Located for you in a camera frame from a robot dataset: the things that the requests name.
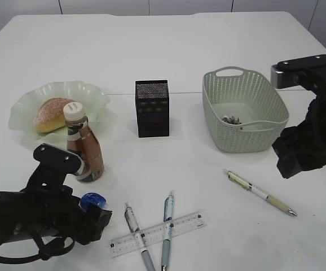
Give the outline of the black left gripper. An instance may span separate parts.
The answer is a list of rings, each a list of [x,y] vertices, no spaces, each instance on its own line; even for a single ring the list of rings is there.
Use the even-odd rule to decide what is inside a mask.
[[[30,176],[19,199],[19,239],[70,237],[82,245],[101,239],[112,211],[92,203],[83,210],[81,199],[64,185],[66,173],[39,166]]]

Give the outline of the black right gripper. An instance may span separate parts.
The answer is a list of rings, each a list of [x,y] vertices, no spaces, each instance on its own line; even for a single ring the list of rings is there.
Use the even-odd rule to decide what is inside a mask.
[[[326,94],[318,94],[305,119],[285,128],[272,144],[282,177],[320,169],[326,165]]]

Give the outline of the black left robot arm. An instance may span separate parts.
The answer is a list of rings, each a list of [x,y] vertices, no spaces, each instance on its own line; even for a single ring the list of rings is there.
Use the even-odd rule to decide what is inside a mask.
[[[64,185],[66,173],[37,168],[19,192],[0,191],[0,245],[39,237],[68,237],[87,245],[100,240],[112,211],[89,204]]]

